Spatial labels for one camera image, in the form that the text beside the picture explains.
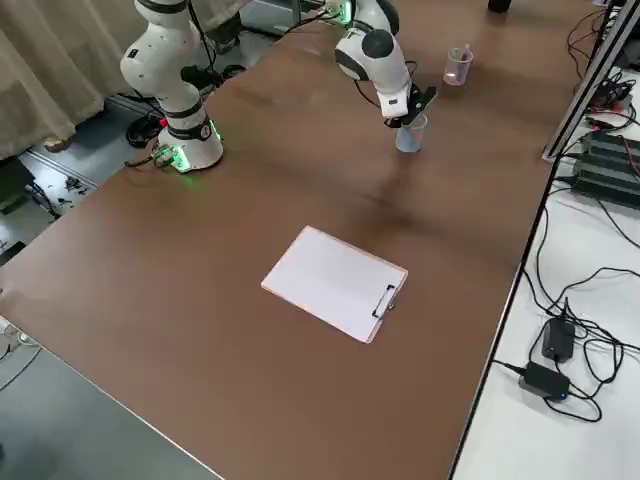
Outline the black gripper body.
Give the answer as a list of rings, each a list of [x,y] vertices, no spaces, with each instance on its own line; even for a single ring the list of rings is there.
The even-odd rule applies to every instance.
[[[419,87],[412,87],[407,100],[407,113],[403,119],[414,119],[422,111],[423,93]]]

